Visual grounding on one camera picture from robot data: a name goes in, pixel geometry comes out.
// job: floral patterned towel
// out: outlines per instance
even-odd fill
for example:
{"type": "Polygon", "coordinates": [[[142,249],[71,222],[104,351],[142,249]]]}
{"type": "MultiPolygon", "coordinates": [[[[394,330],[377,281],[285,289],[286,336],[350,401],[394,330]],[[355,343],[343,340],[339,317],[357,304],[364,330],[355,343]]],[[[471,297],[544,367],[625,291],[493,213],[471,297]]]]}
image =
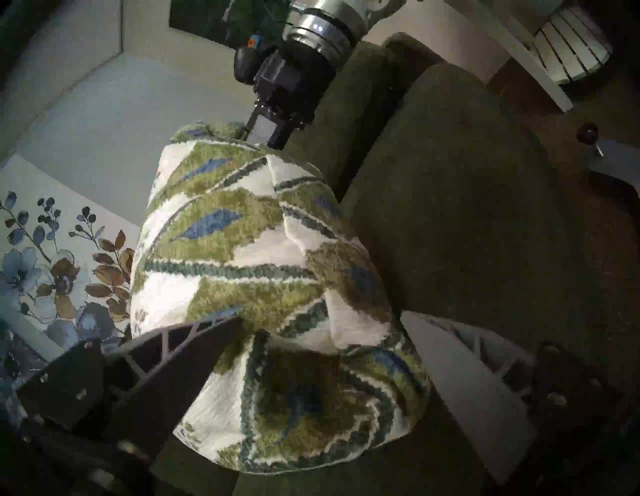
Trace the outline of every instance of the floral patterned towel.
{"type": "Polygon", "coordinates": [[[132,334],[233,314],[243,330],[175,430],[201,455],[243,472],[316,468],[420,419],[428,377],[318,170],[191,125],[160,157],[132,334]]]}

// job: blue leaf pattern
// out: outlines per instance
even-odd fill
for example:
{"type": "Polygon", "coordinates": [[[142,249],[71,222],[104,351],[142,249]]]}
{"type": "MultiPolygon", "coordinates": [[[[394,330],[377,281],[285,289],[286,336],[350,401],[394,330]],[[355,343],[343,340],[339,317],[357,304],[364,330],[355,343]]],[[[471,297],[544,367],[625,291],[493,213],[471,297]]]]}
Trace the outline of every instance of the blue leaf pattern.
{"type": "Polygon", "coordinates": [[[59,319],[53,322],[47,327],[45,334],[63,349],[69,349],[79,341],[76,326],[69,320],[59,319]]]}
{"type": "Polygon", "coordinates": [[[6,196],[6,200],[4,201],[4,206],[11,210],[15,205],[16,198],[16,194],[13,191],[9,191],[9,194],[6,196]]]}
{"type": "Polygon", "coordinates": [[[186,176],[182,178],[182,180],[186,181],[187,179],[191,179],[192,177],[195,177],[199,174],[206,174],[207,172],[214,171],[215,169],[217,169],[221,165],[226,164],[230,160],[231,159],[209,159],[207,163],[205,163],[204,165],[201,165],[196,170],[192,170],[191,172],[189,172],[186,176]]]}
{"type": "Polygon", "coordinates": [[[25,210],[20,211],[18,213],[18,224],[25,225],[29,220],[29,213],[25,210]]]}
{"type": "Polygon", "coordinates": [[[20,243],[24,239],[24,231],[22,229],[16,228],[9,233],[9,236],[6,237],[9,240],[9,243],[12,245],[16,245],[20,243]]]}
{"type": "Polygon", "coordinates": [[[238,220],[242,217],[240,214],[236,212],[229,211],[227,209],[219,209],[215,212],[205,215],[201,217],[199,220],[195,221],[185,232],[183,232],[180,236],[173,238],[172,241],[179,239],[181,237],[186,237],[188,239],[198,239],[203,236],[208,236],[209,234],[213,234],[216,231],[223,230],[233,221],[238,220]]]}
{"type": "Polygon", "coordinates": [[[37,226],[37,228],[33,230],[33,242],[40,246],[42,241],[44,241],[44,229],[42,226],[37,226]]]}

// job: brown leaf painting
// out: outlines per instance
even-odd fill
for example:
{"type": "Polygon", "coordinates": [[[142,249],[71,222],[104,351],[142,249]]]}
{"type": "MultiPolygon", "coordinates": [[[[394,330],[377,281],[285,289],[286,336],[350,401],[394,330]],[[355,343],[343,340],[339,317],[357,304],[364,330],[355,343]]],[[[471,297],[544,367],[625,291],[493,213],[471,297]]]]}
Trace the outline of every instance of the brown leaf painting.
{"type": "Polygon", "coordinates": [[[93,273],[109,286],[119,286],[124,282],[124,275],[117,267],[101,265],[93,270],[93,273]]]}
{"type": "Polygon", "coordinates": [[[120,229],[120,232],[118,233],[118,237],[116,237],[116,250],[121,249],[124,246],[124,242],[127,238],[124,235],[124,232],[122,232],[122,229],[120,229]]]}
{"type": "Polygon", "coordinates": [[[93,259],[103,265],[113,265],[115,263],[115,261],[106,253],[94,253],[93,259]]]}
{"type": "Polygon", "coordinates": [[[86,292],[95,298],[104,298],[112,293],[111,288],[104,284],[90,284],[86,287],[86,292]]]}

